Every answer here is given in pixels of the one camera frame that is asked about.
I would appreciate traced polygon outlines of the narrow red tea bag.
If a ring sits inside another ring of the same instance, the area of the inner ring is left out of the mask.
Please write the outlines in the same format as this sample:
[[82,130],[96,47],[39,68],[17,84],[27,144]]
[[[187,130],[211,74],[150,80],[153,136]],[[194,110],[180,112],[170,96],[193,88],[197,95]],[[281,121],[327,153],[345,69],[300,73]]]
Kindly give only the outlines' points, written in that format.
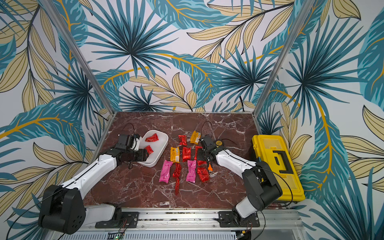
[[195,161],[199,167],[207,163],[203,148],[200,146],[195,147]]

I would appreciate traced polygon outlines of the yellow black tape measure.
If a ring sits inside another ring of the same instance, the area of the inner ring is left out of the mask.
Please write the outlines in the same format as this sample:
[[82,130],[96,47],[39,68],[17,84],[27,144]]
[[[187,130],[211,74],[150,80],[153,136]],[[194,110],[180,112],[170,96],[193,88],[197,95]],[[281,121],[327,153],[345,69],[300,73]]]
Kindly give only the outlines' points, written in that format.
[[217,147],[222,147],[222,146],[224,145],[223,142],[222,142],[221,140],[217,140],[217,141],[215,142],[215,144],[216,144]]

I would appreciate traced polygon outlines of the aluminium front rail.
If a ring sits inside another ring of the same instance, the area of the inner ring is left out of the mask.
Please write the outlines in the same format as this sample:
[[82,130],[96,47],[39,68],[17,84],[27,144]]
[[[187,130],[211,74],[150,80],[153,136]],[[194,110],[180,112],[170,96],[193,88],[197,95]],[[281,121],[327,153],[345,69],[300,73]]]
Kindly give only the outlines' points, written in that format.
[[[261,230],[304,230],[298,211],[293,209],[266,209],[257,212],[260,227],[221,228],[216,219],[220,211],[229,209],[164,209],[164,208],[122,208],[119,212],[139,212],[138,224],[130,231],[261,231]],[[83,225],[78,231],[96,229],[96,224]]]

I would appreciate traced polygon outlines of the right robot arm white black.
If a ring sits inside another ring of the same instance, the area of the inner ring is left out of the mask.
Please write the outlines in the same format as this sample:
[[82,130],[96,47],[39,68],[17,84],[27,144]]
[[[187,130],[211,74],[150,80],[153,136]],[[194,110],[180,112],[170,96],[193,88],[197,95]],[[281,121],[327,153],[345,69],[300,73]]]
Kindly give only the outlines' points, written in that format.
[[266,162],[241,158],[226,147],[218,146],[208,135],[200,139],[200,143],[209,163],[214,162],[240,176],[246,188],[247,196],[233,208],[228,217],[223,217],[224,225],[251,223],[252,214],[264,210],[283,195],[277,175]]

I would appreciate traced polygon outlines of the yellow orange tea bag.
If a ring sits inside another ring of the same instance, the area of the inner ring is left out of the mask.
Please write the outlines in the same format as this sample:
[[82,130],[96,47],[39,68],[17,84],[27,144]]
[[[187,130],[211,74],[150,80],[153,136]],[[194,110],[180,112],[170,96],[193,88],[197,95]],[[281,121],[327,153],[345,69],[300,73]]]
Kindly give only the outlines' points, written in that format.
[[170,161],[180,163],[180,149],[178,147],[171,147]]

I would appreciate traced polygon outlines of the yellow black toolbox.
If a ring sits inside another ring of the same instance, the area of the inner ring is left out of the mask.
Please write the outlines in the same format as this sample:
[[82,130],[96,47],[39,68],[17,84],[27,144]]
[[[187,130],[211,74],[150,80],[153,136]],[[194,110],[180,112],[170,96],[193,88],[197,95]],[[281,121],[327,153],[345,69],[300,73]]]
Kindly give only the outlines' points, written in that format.
[[255,135],[252,143],[256,157],[269,165],[282,188],[283,194],[278,202],[304,201],[304,189],[284,139],[275,135]]

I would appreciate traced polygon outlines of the small red tea bag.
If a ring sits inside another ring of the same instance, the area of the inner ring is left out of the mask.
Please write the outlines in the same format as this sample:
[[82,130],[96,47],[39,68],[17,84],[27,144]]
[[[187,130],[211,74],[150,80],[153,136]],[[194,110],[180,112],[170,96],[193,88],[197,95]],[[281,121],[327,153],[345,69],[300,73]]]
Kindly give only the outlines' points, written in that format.
[[174,177],[175,179],[179,179],[179,177],[180,177],[180,175],[181,175],[181,169],[182,169],[182,166],[181,166],[180,163],[175,163],[175,166],[176,166],[176,168],[175,168],[175,170],[174,170],[174,172],[173,172],[173,177]]

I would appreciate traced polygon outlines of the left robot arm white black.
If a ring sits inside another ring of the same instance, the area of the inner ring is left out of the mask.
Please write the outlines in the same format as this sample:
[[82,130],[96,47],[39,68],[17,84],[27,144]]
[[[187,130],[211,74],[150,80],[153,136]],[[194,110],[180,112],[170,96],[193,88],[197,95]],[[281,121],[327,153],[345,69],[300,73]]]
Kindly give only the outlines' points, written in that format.
[[122,163],[146,161],[147,151],[139,148],[142,139],[138,134],[119,135],[113,148],[100,154],[75,177],[59,186],[49,186],[43,195],[39,227],[71,235],[83,225],[118,221],[120,215],[115,206],[85,207],[84,198],[105,175]]

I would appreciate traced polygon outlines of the pink tea bag packet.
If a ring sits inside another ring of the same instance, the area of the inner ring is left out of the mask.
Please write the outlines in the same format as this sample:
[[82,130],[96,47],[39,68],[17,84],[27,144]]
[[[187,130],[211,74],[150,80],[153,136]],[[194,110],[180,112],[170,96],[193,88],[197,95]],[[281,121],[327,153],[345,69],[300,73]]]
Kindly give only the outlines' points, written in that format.
[[186,177],[186,181],[190,183],[196,182],[196,168],[197,168],[197,161],[188,160],[188,174]]

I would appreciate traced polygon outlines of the long thin red tea bag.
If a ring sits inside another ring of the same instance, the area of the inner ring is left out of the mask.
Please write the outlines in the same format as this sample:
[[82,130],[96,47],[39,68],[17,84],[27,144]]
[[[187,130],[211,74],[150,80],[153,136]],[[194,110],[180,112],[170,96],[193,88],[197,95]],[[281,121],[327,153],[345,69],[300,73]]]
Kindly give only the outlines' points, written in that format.
[[179,194],[179,191],[180,191],[180,179],[177,178],[176,179],[176,184],[175,184],[175,195],[176,196]]

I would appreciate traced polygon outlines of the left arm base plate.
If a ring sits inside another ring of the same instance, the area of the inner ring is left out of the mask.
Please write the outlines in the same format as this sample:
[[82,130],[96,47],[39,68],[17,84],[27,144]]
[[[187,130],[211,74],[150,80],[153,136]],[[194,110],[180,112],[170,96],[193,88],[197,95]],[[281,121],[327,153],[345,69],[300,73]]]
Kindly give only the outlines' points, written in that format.
[[96,229],[135,229],[138,224],[139,212],[119,212],[109,221],[97,222]]

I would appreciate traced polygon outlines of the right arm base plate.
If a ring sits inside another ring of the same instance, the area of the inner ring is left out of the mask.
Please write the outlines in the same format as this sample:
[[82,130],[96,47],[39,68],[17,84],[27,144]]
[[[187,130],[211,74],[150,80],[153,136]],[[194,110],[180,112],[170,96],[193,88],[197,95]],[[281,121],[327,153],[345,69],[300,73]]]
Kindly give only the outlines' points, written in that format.
[[260,227],[260,221],[257,213],[253,213],[246,218],[242,218],[235,211],[220,211],[216,219],[221,228],[250,228]]

